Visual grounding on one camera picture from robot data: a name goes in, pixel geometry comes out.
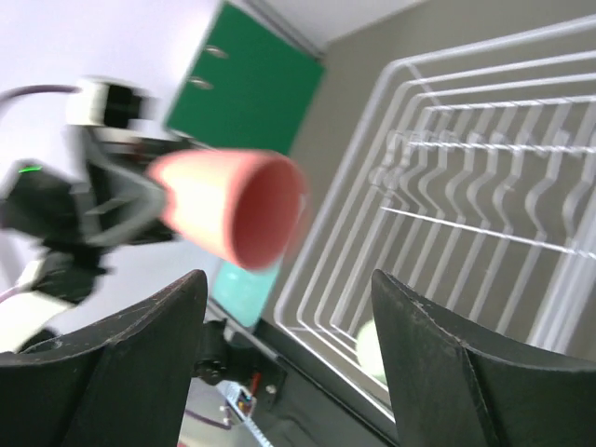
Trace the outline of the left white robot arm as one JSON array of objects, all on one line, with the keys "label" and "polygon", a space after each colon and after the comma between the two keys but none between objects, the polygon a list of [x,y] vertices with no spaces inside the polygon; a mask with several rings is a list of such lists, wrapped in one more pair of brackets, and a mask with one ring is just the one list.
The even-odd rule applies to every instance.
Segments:
[{"label": "left white robot arm", "polygon": [[124,130],[83,125],[73,125],[70,133],[87,174],[83,182],[22,161],[1,199],[2,229],[33,237],[44,249],[1,295],[4,352],[22,352],[54,337],[48,321],[84,302],[97,278],[109,274],[103,256],[121,246],[175,238],[160,220],[165,190],[147,170],[188,141],[138,138]]}]

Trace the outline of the pink cup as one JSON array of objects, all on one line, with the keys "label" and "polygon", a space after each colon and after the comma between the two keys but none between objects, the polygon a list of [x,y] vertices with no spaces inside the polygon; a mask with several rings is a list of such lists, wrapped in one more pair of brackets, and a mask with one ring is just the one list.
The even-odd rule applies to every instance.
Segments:
[{"label": "pink cup", "polygon": [[288,157],[264,150],[183,150],[152,162],[167,193],[162,222],[247,270],[290,254],[307,228],[308,184]]}]

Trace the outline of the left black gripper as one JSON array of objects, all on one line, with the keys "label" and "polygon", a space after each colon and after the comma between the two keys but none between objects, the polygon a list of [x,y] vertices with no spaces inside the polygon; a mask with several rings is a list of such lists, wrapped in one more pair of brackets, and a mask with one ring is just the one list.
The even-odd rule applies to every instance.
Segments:
[{"label": "left black gripper", "polygon": [[149,166],[191,145],[185,138],[106,140],[98,127],[81,128],[81,161],[88,190],[81,195],[81,233],[89,245],[131,242],[157,224],[166,192]]}]

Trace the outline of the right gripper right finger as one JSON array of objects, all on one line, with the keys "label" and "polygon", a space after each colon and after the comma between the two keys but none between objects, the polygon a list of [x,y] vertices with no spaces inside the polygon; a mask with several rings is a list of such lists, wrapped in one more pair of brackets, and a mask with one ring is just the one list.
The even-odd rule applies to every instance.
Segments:
[{"label": "right gripper right finger", "polygon": [[507,338],[372,274],[403,446],[592,446],[595,364]]}]

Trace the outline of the green cup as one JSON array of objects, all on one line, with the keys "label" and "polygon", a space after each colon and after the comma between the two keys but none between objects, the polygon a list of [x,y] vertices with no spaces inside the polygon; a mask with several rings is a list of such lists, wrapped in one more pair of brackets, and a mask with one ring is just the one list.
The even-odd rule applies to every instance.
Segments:
[{"label": "green cup", "polygon": [[386,374],[374,320],[365,322],[356,337],[356,356],[360,368],[383,385]]}]

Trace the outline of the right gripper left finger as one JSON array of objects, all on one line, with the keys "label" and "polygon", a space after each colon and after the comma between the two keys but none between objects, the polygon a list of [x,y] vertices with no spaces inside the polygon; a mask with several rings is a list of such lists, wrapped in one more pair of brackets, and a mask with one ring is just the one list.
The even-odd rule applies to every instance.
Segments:
[{"label": "right gripper left finger", "polygon": [[85,328],[2,354],[2,445],[176,445],[207,298],[193,270]]}]

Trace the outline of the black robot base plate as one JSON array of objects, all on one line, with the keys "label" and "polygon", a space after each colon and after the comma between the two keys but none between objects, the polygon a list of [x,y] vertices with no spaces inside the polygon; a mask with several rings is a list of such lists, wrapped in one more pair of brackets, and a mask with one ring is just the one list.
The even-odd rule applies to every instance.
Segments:
[{"label": "black robot base plate", "polygon": [[220,394],[212,417],[187,414],[234,438],[258,446],[226,407],[224,381],[246,387],[257,399],[252,419],[274,446],[396,446],[390,411],[287,332],[259,320],[246,329],[213,301],[195,367],[195,386]]}]

